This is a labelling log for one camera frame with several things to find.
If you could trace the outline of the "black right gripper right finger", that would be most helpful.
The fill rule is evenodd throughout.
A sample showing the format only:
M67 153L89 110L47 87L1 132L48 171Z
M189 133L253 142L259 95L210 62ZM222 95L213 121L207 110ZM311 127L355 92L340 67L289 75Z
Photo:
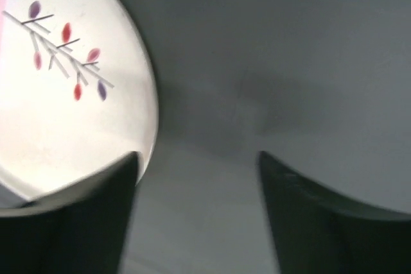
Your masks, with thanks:
M362 203L266 151L258 175L281 273L410 273L410 215Z

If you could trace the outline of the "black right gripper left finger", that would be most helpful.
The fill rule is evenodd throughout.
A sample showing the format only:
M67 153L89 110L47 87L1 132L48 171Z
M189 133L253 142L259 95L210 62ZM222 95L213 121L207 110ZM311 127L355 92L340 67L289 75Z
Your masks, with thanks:
M1 209L1 273L117 273L139 154L53 194Z

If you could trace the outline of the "pink white floral plate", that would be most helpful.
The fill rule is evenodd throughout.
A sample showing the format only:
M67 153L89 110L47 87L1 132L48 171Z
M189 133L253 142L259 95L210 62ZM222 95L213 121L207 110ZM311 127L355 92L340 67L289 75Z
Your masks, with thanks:
M1 0L1 184L24 200L136 151L159 107L150 58L120 0Z

